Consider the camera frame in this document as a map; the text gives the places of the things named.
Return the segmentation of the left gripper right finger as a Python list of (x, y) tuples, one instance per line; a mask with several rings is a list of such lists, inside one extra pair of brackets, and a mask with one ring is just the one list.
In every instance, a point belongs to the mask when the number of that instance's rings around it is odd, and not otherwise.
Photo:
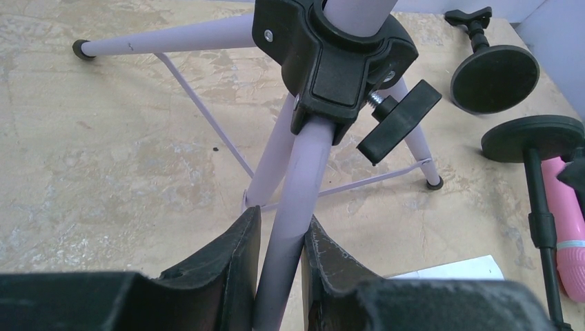
[(306, 330), (554, 330), (513, 281), (385, 279), (332, 240), (316, 218), (301, 254)]

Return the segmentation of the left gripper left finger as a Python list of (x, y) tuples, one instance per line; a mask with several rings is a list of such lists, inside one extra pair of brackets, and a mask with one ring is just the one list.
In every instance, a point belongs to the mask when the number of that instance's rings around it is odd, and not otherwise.
[(2, 330), (250, 330), (259, 207), (151, 279), (140, 272), (1, 275)]

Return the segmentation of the lilac music stand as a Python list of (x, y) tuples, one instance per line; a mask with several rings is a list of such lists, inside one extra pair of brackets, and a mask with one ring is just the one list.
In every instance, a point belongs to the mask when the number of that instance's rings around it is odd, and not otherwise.
[(376, 164), (405, 141), (428, 187), (442, 187), (419, 126), (441, 96), (425, 81), (406, 89), (403, 75), (418, 53), (392, 16), (394, 7), (394, 1), (257, 1), (251, 14), (73, 43), (85, 61), (154, 54), (210, 124), (215, 120), (169, 53), (256, 47), (281, 66), (288, 95), (257, 168), (248, 171), (252, 181), (243, 197), (252, 208), (282, 189), (255, 292), (253, 330), (280, 328), (330, 150), (366, 104), (381, 117), (359, 151)]

